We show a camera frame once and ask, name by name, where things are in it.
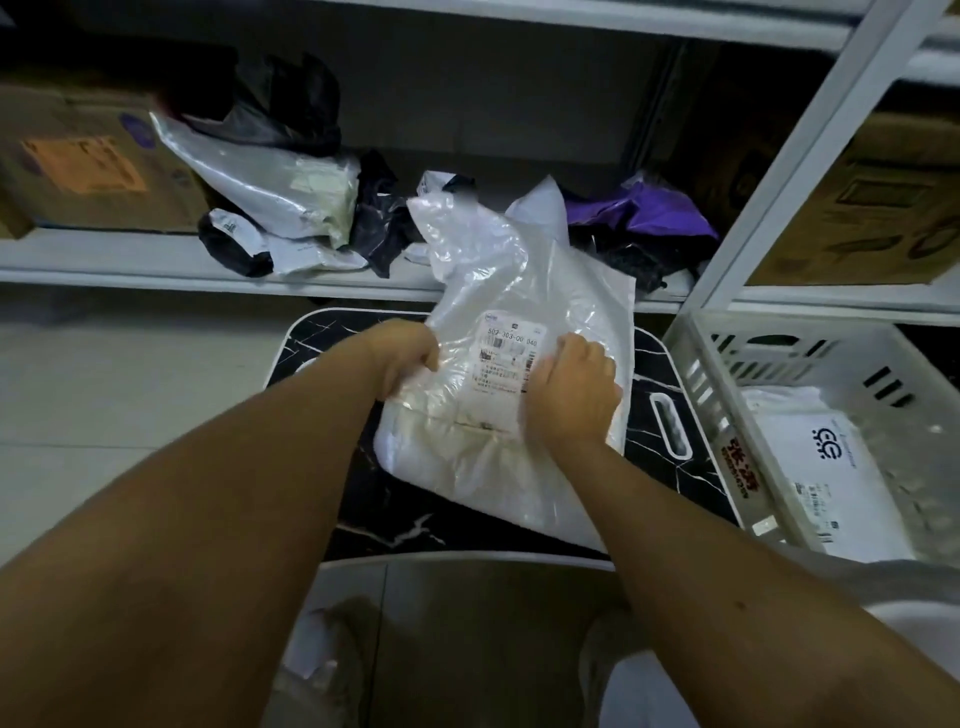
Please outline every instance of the white plastic bag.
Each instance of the white plastic bag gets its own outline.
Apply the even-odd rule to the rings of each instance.
[[[604,345],[624,397],[607,442],[626,436],[634,370],[634,279],[572,249],[552,179],[505,214],[470,196],[409,201],[446,284],[427,319],[440,369],[403,383],[386,402],[374,449],[388,473],[476,510],[603,550],[579,499],[518,426],[526,377],[574,331]]]
[[[269,253],[274,273],[282,276],[297,271],[358,271],[367,261],[350,249],[335,251],[315,240],[287,240],[261,230],[243,215],[214,208],[209,213],[210,225],[229,235],[247,255]]]
[[[359,189],[356,157],[234,144],[162,114],[150,118],[170,151],[265,231],[289,239],[325,235],[334,248],[349,242]]]
[[[883,475],[847,415],[830,409],[816,387],[740,392],[824,551],[860,562],[916,558]]]

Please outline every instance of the black tray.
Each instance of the black tray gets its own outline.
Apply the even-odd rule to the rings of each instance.
[[[322,308],[287,332],[267,386],[276,384],[338,341],[390,318],[422,321],[425,313]],[[660,339],[636,328],[636,365],[624,455],[666,487],[736,523],[730,499],[690,408],[673,362]],[[673,401],[689,441],[689,459],[674,457],[654,416],[652,394]],[[437,496],[384,472],[373,454],[381,404],[371,412],[353,454],[337,528],[325,561],[422,551],[510,551],[608,561],[574,546]]]

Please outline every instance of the white shelf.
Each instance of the white shelf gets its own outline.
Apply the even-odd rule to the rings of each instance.
[[[870,0],[329,0],[454,15],[693,37],[839,54]],[[960,20],[945,16],[902,77],[960,86]],[[947,46],[936,47],[946,41]]]
[[[211,258],[194,235],[44,229],[0,240],[0,281],[383,301],[438,301],[443,293],[429,267],[402,257],[388,279],[370,270],[245,279]],[[689,274],[676,274],[636,310],[676,313],[691,285]]]
[[[929,285],[744,286],[731,310],[960,326],[960,265]]]

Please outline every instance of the white plastic basket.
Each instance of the white plastic basket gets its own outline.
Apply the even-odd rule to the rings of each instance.
[[[811,385],[860,429],[918,556],[960,566],[960,393],[896,327],[697,311],[677,321],[667,343],[708,439],[737,437],[756,471],[748,502],[741,496],[753,494],[720,468],[748,530],[824,550],[739,393]]]

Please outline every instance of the white package with logo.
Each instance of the white package with logo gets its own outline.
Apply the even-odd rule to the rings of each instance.
[[[859,430],[815,387],[740,390],[824,550],[861,562],[914,559],[893,496]]]
[[[634,279],[570,247],[563,196],[550,178],[504,214],[449,192],[409,207],[446,285],[427,319],[440,368],[410,377],[384,404],[374,438],[380,465],[478,511],[605,550],[560,470],[521,439],[518,418],[530,371],[573,331],[616,362],[624,397],[607,442],[623,451]]]

